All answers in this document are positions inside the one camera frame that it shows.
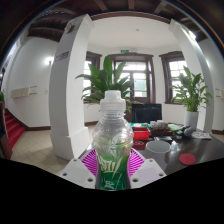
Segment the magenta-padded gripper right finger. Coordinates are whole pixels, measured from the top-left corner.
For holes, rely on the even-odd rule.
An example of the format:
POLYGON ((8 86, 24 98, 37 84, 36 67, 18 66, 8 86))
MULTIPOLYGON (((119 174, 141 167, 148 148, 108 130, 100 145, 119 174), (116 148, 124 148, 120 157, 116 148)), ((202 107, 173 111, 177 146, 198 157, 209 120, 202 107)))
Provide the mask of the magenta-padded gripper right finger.
POLYGON ((146 159, 134 148, 127 162, 127 174, 131 189, 143 187, 166 176, 154 159, 146 159))

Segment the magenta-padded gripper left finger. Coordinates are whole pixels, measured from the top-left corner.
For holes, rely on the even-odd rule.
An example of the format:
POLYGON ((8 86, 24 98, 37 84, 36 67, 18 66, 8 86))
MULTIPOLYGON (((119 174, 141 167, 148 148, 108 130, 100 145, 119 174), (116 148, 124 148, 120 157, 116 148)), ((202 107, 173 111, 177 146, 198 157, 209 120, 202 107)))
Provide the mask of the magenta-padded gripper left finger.
POLYGON ((89 150, 79 159, 72 159, 62 170, 60 177, 84 188, 96 187, 98 162, 94 149, 89 150))

